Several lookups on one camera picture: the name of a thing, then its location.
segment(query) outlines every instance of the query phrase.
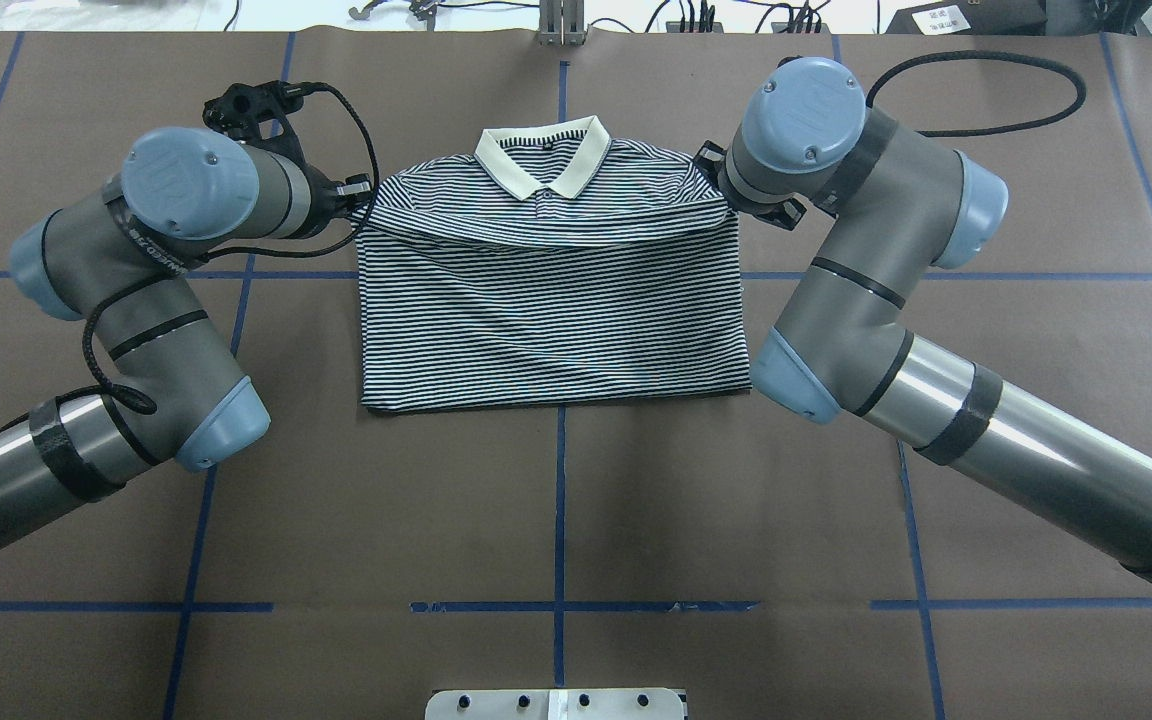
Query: white label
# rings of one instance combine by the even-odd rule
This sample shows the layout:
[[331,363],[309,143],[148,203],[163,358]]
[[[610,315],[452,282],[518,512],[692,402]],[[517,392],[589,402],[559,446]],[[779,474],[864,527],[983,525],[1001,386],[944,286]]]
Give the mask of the white label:
[[923,31],[923,35],[946,35],[970,28],[968,18],[963,17],[963,10],[956,5],[914,13],[910,17],[914,17],[914,22],[918,23],[918,29]]

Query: folded shirt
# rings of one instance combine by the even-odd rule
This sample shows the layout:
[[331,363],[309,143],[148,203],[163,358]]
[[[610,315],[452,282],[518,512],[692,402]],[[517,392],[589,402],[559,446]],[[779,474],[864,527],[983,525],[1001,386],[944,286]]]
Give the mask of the folded shirt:
[[370,409],[749,387],[735,213],[690,158],[598,118],[393,174],[357,250]]

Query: black and white striped fabric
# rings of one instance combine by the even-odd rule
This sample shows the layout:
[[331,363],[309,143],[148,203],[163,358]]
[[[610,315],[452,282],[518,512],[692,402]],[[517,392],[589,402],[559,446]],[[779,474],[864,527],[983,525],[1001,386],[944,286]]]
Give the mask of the black and white striped fabric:
[[357,245],[363,406],[749,387],[736,215],[687,156],[596,118],[484,143],[379,188]]

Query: white bracket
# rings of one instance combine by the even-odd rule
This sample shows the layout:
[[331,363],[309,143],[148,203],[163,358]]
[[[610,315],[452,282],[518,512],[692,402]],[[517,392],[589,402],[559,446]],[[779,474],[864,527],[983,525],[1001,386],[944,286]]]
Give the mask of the white bracket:
[[441,691],[425,720],[687,720],[685,698],[667,688]]
[[585,45],[585,0],[540,0],[540,45]]

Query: white collar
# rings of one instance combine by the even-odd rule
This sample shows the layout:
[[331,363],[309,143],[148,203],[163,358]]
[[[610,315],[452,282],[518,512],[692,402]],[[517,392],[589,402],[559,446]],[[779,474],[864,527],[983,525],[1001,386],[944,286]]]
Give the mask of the white collar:
[[[561,176],[550,183],[543,183],[538,179],[531,177],[531,174],[518,167],[500,147],[500,141],[539,141],[567,131],[585,131],[585,138],[581,141],[576,154],[573,156],[571,162],[567,164]],[[479,165],[483,165],[483,169],[518,200],[525,200],[526,197],[531,197],[531,192],[544,187],[570,200],[585,190],[590,179],[594,177],[611,143],[612,137],[602,129],[602,123],[598,122],[598,118],[594,115],[590,115],[590,118],[570,120],[570,122],[558,123],[558,126],[485,129],[473,156]]]

